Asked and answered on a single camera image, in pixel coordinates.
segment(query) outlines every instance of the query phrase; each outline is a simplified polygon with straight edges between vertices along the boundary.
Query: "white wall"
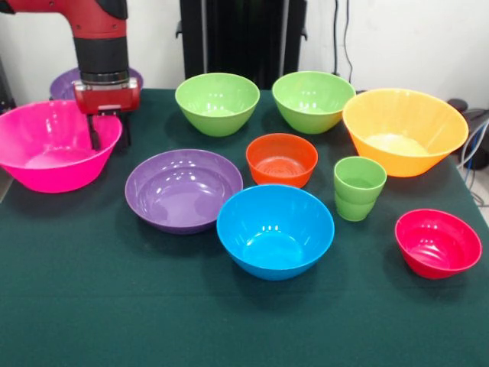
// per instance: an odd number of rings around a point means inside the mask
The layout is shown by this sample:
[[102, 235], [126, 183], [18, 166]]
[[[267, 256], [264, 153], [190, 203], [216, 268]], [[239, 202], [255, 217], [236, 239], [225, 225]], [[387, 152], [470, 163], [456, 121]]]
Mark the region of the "white wall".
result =
[[[177, 0], [128, 0], [131, 66], [148, 87], [183, 81]], [[333, 0], [309, 0], [300, 69], [332, 71]], [[340, 0], [339, 72], [345, 0]], [[351, 0], [348, 53], [357, 89], [399, 86], [443, 99], [489, 106], [489, 2], [485, 0]], [[70, 29], [59, 15], [0, 15], [0, 55], [19, 103], [46, 99], [50, 82], [75, 67]]]
[[[403, 87], [489, 107], [489, 2], [351, 0], [348, 55], [357, 89]], [[333, 70], [333, 0], [309, 0], [302, 70]], [[340, 0], [339, 72], [348, 78]]]

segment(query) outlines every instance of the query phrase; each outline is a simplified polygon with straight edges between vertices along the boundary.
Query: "purple bowl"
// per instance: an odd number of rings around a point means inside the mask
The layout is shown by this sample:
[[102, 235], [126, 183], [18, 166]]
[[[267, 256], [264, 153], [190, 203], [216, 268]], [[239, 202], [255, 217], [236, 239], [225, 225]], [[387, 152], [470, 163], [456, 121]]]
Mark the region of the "purple bowl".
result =
[[[143, 89], [143, 76], [136, 70], [129, 69], [129, 75], [138, 78], [139, 86]], [[71, 69], [58, 76], [50, 87], [50, 94], [53, 99], [75, 99], [73, 82], [79, 80], [79, 69]]]
[[212, 227], [221, 206], [242, 189], [239, 170], [226, 158], [181, 149], [139, 164], [125, 184], [125, 199], [158, 229], [189, 235]]

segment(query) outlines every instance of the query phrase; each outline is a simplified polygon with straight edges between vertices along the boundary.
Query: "blue bowl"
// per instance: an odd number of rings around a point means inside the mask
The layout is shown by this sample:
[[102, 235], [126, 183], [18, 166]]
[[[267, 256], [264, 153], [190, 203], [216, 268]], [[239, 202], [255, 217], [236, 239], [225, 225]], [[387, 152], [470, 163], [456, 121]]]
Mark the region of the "blue bowl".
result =
[[310, 193], [260, 185], [224, 204], [217, 233], [241, 268], [261, 279], [282, 281], [302, 274], [324, 255], [335, 224], [328, 208]]

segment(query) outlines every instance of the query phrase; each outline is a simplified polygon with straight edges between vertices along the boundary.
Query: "dark green cloth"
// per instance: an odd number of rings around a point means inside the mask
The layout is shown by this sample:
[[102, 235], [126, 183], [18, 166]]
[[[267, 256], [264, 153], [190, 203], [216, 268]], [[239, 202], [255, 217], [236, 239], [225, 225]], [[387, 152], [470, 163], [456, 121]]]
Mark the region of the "dark green cloth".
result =
[[171, 90], [145, 90], [133, 145], [73, 193], [14, 183], [0, 204], [2, 366], [483, 366], [489, 365], [489, 258], [442, 281], [417, 277], [393, 234], [410, 209], [443, 209], [489, 232], [454, 164], [388, 178], [363, 222], [338, 217], [333, 164], [355, 150], [342, 124], [307, 138], [319, 164], [305, 187], [332, 211], [332, 247], [305, 274], [279, 283], [244, 273], [215, 229], [168, 235], [124, 197], [144, 159], [175, 148], [222, 154], [252, 185], [248, 143], [292, 132], [270, 92], [227, 138], [200, 134]]

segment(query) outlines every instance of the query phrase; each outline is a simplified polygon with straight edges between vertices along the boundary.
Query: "tabletop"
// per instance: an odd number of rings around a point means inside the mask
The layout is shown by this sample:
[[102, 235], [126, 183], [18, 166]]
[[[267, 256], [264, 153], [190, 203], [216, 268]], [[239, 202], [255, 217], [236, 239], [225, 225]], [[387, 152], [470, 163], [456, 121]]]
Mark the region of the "tabletop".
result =
[[144, 159], [175, 148], [222, 154], [253, 185], [246, 146], [293, 132], [269, 91], [236, 134], [210, 138], [183, 117], [173, 90], [145, 89], [132, 146], [72, 193], [14, 182], [0, 204], [0, 364], [4, 366], [477, 366], [489, 363], [489, 258], [441, 281], [416, 276], [394, 237], [411, 209], [448, 211], [483, 245], [489, 232], [450, 159], [392, 178], [369, 217], [335, 212], [332, 168], [355, 154], [338, 124], [304, 136], [319, 163], [304, 190], [332, 212], [336, 234], [297, 278], [268, 282], [242, 271], [215, 229], [159, 232], [125, 202]]

